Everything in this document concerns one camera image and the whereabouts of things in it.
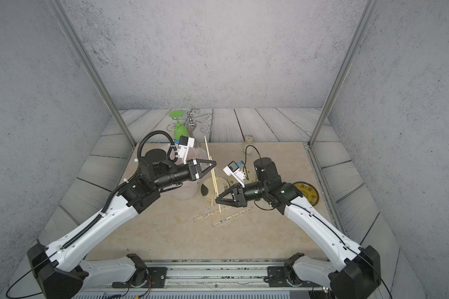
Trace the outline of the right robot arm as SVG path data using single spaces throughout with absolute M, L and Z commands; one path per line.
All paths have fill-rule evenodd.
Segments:
M 329 289 L 338 299 L 367 299 L 383 283 L 380 255 L 372 247 L 361 247 L 345 236 L 313 208 L 291 183 L 282 181 L 270 158 L 254 162 L 257 181 L 244 183 L 242 163 L 232 161 L 224 168 L 237 183 L 216 199 L 216 203 L 244 208 L 248 202 L 264 199 L 272 208 L 296 223 L 326 254 L 328 261 L 297 253 L 284 263 L 283 274 L 269 278 L 269 284 L 282 280 L 291 287 L 310 282 Z

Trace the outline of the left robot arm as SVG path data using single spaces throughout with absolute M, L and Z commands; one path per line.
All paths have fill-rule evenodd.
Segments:
M 198 181 L 216 166 L 213 160 L 198 158 L 177 165 L 159 148 L 139 156 L 137 163 L 133 176 L 110 194 L 101 210 L 64 237 L 28 250 L 32 273 L 47 299 L 71 299 L 82 290 L 109 283 L 143 285 L 147 266 L 138 255 L 103 261 L 86 260 L 86 255 L 149 208 L 162 192 Z

